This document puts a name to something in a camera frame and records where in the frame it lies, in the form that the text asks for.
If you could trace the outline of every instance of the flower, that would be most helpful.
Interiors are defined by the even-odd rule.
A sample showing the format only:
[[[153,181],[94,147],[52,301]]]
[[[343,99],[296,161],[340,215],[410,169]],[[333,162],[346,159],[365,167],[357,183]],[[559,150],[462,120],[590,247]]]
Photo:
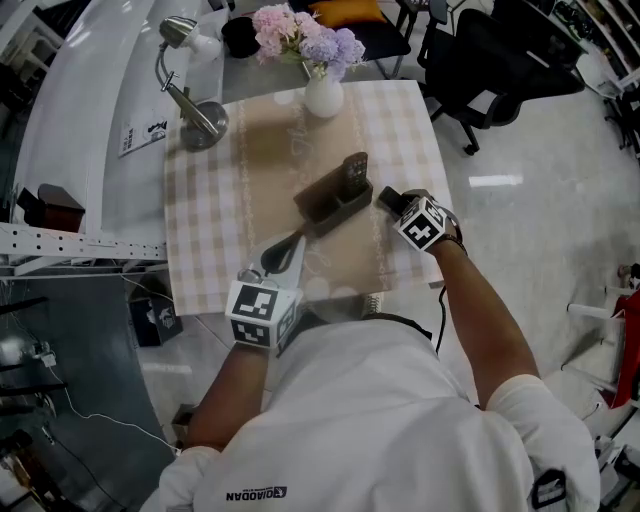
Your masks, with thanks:
[[[258,9],[253,15],[256,40],[260,43],[258,61],[306,60],[312,64],[315,76],[341,80],[349,67],[362,61],[364,46],[350,30],[336,32],[314,18],[306,12],[294,13],[287,4]]]
[[[341,28],[335,32],[335,41],[338,45],[337,58],[349,65],[357,64],[364,54],[364,45],[356,39],[351,30]]]
[[[256,41],[260,43],[260,54],[258,59],[264,62],[266,59],[275,58],[282,53],[282,42],[278,34],[258,32]]]
[[[293,18],[304,37],[318,37],[322,32],[322,25],[306,12],[297,12]]]
[[[328,62],[337,54],[338,45],[329,37],[312,37],[300,43],[300,55],[316,64]]]
[[[253,28],[256,32],[279,34],[293,38],[296,35],[296,21],[293,11],[287,4],[267,5],[253,15]]]

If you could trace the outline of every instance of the red object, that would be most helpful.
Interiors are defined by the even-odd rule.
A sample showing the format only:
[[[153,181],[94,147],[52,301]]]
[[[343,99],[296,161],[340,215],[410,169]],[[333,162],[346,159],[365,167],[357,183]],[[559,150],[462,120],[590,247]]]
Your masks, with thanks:
[[[638,399],[633,394],[634,381],[640,370],[640,290],[631,297],[618,299],[614,316],[620,311],[624,316],[625,340],[620,376],[618,377],[618,390],[615,394],[601,393],[611,409],[621,407],[631,399]]]

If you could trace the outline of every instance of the white desk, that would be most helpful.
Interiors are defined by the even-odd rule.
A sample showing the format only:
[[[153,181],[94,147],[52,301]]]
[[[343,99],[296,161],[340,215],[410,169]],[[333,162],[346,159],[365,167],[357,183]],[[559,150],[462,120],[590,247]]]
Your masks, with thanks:
[[[199,19],[201,5],[200,0],[89,4],[36,98],[14,180],[15,189],[27,187],[34,194],[42,183],[62,186],[86,214],[77,234],[31,228],[19,217],[0,224],[0,253],[10,261],[45,257],[38,269],[70,258],[166,259],[165,141],[123,158],[118,143],[122,123],[134,110],[173,108],[154,71],[162,42],[158,27],[171,15]],[[204,28],[213,23],[219,30],[227,17],[227,10],[211,13]],[[187,77],[199,95],[219,97],[224,56],[190,65],[190,55],[186,49],[167,51],[167,66],[182,77],[174,83],[182,87]]]

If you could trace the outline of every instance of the sleeve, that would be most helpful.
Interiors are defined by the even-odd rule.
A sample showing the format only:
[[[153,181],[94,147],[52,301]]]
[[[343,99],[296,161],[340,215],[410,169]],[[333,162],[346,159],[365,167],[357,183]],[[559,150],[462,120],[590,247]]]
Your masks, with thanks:
[[[140,509],[141,512],[183,512],[192,510],[193,497],[207,466],[219,452],[195,446],[167,466],[160,475],[158,489]]]
[[[569,510],[598,510],[600,473],[591,434],[539,378],[519,375],[502,383],[487,411],[515,428],[536,475],[564,472]]]

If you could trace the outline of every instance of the silver lamp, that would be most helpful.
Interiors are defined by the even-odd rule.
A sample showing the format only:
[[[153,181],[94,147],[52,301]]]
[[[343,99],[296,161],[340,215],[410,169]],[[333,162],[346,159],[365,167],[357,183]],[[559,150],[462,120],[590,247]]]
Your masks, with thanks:
[[[181,129],[180,135],[187,149],[193,151],[210,148],[224,137],[229,127],[229,116],[220,103],[205,101],[195,105],[172,83],[173,77],[177,75],[173,71],[168,72],[164,63],[164,52],[167,47],[186,46],[196,25],[194,20],[188,18],[179,16],[165,18],[160,24],[160,35],[164,42],[160,45],[160,51],[156,58],[156,77],[162,85],[162,90],[171,95],[188,119]]]

